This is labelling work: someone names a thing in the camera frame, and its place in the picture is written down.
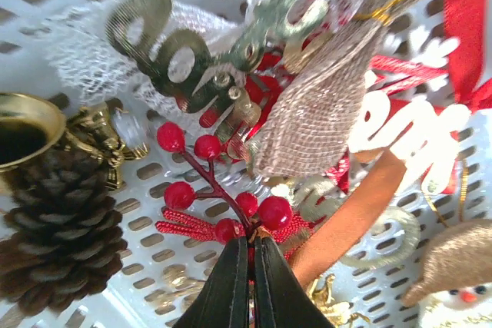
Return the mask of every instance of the snowman's hat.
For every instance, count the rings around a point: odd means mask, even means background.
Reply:
[[[447,228],[427,246],[419,280],[401,301],[412,306],[431,293],[492,282],[492,220]]]

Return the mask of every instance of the white word ornament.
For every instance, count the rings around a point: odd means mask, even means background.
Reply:
[[[384,92],[367,93],[348,140],[349,150],[358,153],[391,145],[391,152],[407,167],[397,193],[411,186],[430,167],[422,188],[428,194],[440,194],[449,183],[460,150],[451,132],[463,128],[470,111],[465,105],[453,104],[437,115],[432,104],[424,100],[410,102],[388,120],[390,111],[391,101]]]

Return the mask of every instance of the burlap bow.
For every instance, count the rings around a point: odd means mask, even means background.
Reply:
[[[418,0],[365,0],[360,13],[334,35],[285,89],[261,130],[254,170],[267,177],[304,177],[333,167],[347,148],[366,92],[369,69],[388,19]],[[374,11],[384,9],[380,17]]]

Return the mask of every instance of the perforated basket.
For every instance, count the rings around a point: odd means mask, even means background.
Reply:
[[[59,92],[65,93],[70,105],[66,113],[73,113],[78,107],[78,92],[61,86],[55,71],[42,58],[42,51],[29,35],[22,32],[26,22],[41,21],[44,17],[60,12],[63,8],[82,5],[87,0],[0,0],[0,90],[20,91],[39,94],[49,98]],[[234,20],[241,20],[240,7],[244,0],[181,0],[200,5],[202,8]],[[400,17],[391,29],[391,37],[399,45],[395,55],[401,58],[414,56],[416,51],[415,32],[419,31],[421,44],[430,36],[442,36],[442,0],[423,0],[408,13]],[[433,104],[447,104],[452,98],[449,86],[433,88],[421,86],[405,92],[406,99],[425,94]],[[126,109],[134,112],[139,119],[146,120],[148,107],[127,95],[119,96]],[[469,127],[461,132],[460,143],[463,156],[467,159],[470,179],[466,203],[466,218],[489,215],[489,193],[492,190],[489,178],[492,176],[490,155],[490,116],[482,112],[470,120]],[[221,252],[217,243],[199,243],[187,237],[161,235],[154,223],[161,219],[162,194],[166,186],[190,168],[179,157],[162,153],[152,144],[150,155],[142,161],[127,163],[123,168],[125,186],[114,193],[118,209],[124,214],[122,227],[128,250],[122,253],[124,269],[111,279],[108,289],[99,296],[73,303],[60,316],[44,312],[39,316],[20,322],[22,328],[102,328],[102,327],[155,327],[172,326],[181,315],[185,297],[170,307],[159,306],[163,291],[170,292],[162,274],[166,268],[185,269],[190,277],[206,279],[216,256]],[[244,190],[256,191],[265,196],[266,190],[241,176],[238,164],[230,174],[221,180],[231,195]],[[354,167],[351,182],[357,184],[369,168]],[[195,190],[206,187],[203,180],[191,182]],[[457,223],[457,195],[439,196],[435,199],[440,212],[451,224]],[[355,270],[337,264],[331,272],[337,276],[335,298],[351,301],[353,310],[363,313],[372,320],[373,327],[406,328],[417,322],[417,308],[403,308],[400,295],[417,276],[419,258],[425,244],[433,235],[443,230],[442,224],[432,213],[420,193],[417,184],[396,197],[392,206],[412,212],[421,222],[421,242],[414,255],[404,264],[380,270]],[[0,199],[0,207],[8,210],[12,204],[7,198]],[[227,204],[221,200],[201,200],[191,212],[212,223],[222,217],[232,216]],[[0,227],[0,238],[8,236],[8,230]],[[390,253],[401,244],[403,235],[398,224],[388,223],[380,234],[368,234],[354,247],[351,254],[372,258]],[[11,306],[0,303],[0,316]],[[368,326],[358,320],[355,326]]]

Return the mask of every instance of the pine cone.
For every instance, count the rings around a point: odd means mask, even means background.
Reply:
[[[14,193],[18,207],[4,216],[18,233],[0,242],[0,299],[29,316],[102,292],[127,247],[95,159],[52,149],[39,163],[19,169],[28,190]]]

